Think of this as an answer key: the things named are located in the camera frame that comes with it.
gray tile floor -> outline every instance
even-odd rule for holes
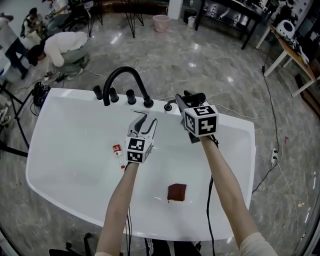
[[[242,42],[232,32],[224,33],[206,26],[198,32],[188,29],[182,21],[171,21],[166,33],[153,30],[152,17],[144,15],[145,26],[136,24],[133,39],[124,14],[105,14],[104,25],[98,22],[88,44],[90,62],[87,68],[105,78],[118,67],[135,68],[153,99],[173,96],[192,90],[206,94],[210,102],[221,104],[242,115],[252,118],[273,119],[270,98],[261,74],[268,44],[260,50],[253,46],[254,36],[245,50]],[[263,27],[257,34],[263,33]],[[277,49],[271,53],[277,56]],[[16,92],[45,74],[44,63],[32,67],[23,82],[9,89]],[[252,195],[250,212],[260,232],[279,255],[292,255],[301,235],[306,230],[308,212],[312,212],[320,189],[319,151],[320,143],[315,136],[320,132],[319,119],[298,96],[293,75],[299,69],[290,64],[286,69],[276,68],[266,79],[272,95],[277,123],[283,143],[281,170],[286,176],[293,200],[279,168],[274,169],[265,182]],[[105,80],[88,72],[72,81],[65,88],[91,90],[103,86]],[[129,88],[137,90],[133,78],[122,74],[115,81],[119,93]],[[61,87],[62,82],[54,84]],[[21,90],[20,98],[30,89]],[[221,113],[238,117],[237,114],[217,107]],[[25,108],[21,123],[30,141],[37,118]],[[270,169],[271,149],[277,146],[275,126],[268,119],[252,120],[255,126],[255,188]],[[8,145],[26,150],[18,126],[12,122],[1,135]],[[78,252],[84,254],[83,237],[91,232],[92,252],[96,248],[101,228],[79,219],[52,205],[27,185],[25,168],[27,159],[6,152],[1,153],[0,166],[0,223],[18,250],[25,256],[48,255],[48,249],[63,249],[71,242]],[[297,220],[294,203],[297,206]],[[202,244],[202,255],[211,255],[210,242]],[[145,255],[142,238],[133,237],[133,255]],[[215,242],[217,255],[239,255],[234,239]]]

